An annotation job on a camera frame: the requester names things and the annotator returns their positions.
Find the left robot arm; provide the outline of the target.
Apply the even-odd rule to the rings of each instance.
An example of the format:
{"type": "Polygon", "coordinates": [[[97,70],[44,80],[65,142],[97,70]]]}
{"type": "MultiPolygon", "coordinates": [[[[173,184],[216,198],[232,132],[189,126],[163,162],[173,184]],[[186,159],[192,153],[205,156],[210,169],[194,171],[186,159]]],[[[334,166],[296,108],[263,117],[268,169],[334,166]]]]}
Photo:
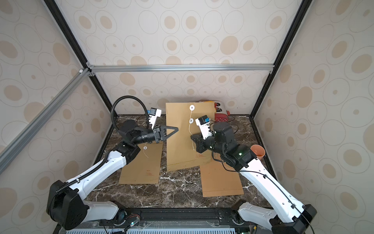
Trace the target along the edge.
{"type": "Polygon", "coordinates": [[[122,226],[127,219],[135,217],[135,214],[127,214],[125,208],[117,202],[88,202],[86,198],[97,185],[136,158],[141,151],[139,144],[166,141],[178,132],[177,127],[155,126],[152,118],[157,116],[156,109],[148,111],[145,104],[135,96],[118,98],[111,108],[111,121],[122,136],[122,141],[104,159],[86,171],[65,182],[58,180],[51,185],[46,208],[50,218],[69,231],[87,221],[108,220],[114,226],[122,226]],[[138,126],[134,120],[117,126],[115,108],[125,99],[133,99],[142,106],[148,119],[145,128],[138,126]]]}

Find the brown file envelope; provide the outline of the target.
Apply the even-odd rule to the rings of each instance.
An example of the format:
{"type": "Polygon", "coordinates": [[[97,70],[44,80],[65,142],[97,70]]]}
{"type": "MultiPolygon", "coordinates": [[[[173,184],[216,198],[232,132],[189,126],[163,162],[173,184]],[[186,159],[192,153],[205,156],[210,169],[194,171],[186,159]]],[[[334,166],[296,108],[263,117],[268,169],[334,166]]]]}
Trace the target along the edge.
{"type": "Polygon", "coordinates": [[[239,174],[225,170],[217,161],[200,166],[200,174],[205,198],[244,194],[239,174]]]}
{"type": "Polygon", "coordinates": [[[213,102],[167,103],[166,124],[178,127],[179,131],[167,139],[167,170],[177,171],[210,163],[208,151],[196,152],[196,144],[191,140],[193,134],[201,131],[195,120],[207,115],[214,119],[213,102]]]}
{"type": "Polygon", "coordinates": [[[160,177],[162,143],[138,145],[139,154],[122,168],[119,184],[158,184],[160,177]]]}

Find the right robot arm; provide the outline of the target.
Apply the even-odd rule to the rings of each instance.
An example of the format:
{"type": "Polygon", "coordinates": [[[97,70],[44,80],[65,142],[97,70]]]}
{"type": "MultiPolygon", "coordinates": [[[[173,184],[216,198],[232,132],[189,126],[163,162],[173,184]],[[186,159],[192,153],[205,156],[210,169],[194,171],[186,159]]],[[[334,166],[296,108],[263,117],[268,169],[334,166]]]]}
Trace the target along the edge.
{"type": "Polygon", "coordinates": [[[311,204],[304,205],[284,189],[265,169],[250,147],[239,144],[231,125],[227,122],[210,123],[208,117],[196,119],[200,133],[193,134],[196,152],[207,150],[218,154],[214,161],[228,172],[240,173],[265,197],[271,209],[240,202],[234,210],[235,222],[252,222],[267,228],[274,234],[303,234],[311,228],[317,214],[311,204]]]}

